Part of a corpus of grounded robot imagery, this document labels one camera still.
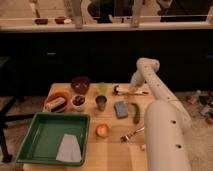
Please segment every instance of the cup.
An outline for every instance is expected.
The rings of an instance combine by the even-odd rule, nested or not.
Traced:
[[[85,96],[75,95],[71,99],[71,104],[77,112],[82,112],[85,109]]]
[[[100,111],[104,111],[105,107],[106,107],[107,98],[103,95],[99,95],[99,96],[96,97],[95,101],[96,101],[96,104],[97,104],[97,108]]]

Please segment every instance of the green plastic bin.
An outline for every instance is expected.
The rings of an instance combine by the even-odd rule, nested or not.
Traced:
[[[37,113],[20,146],[18,163],[81,166],[85,161],[90,117],[87,114]],[[64,134],[77,137],[82,160],[61,162],[56,160]]]

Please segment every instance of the black cabinet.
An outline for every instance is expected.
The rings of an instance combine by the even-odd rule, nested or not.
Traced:
[[[8,68],[21,67],[24,94],[47,94],[52,83],[78,75],[92,82],[129,82],[140,57],[160,61],[157,74],[172,90],[213,88],[213,30],[0,33],[0,38],[0,55],[19,61]]]

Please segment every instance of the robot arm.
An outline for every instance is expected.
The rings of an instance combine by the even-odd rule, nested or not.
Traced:
[[[149,171],[190,171],[183,132],[190,128],[191,119],[178,98],[155,72],[159,62],[140,58],[131,79],[131,89],[146,81],[156,101],[145,112],[145,137]]]

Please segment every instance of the green vegetable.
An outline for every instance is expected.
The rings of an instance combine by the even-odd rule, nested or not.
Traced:
[[[141,116],[140,107],[137,103],[131,103],[131,105],[133,105],[135,108],[135,116],[133,118],[133,122],[134,124],[137,124],[140,122],[140,116]]]

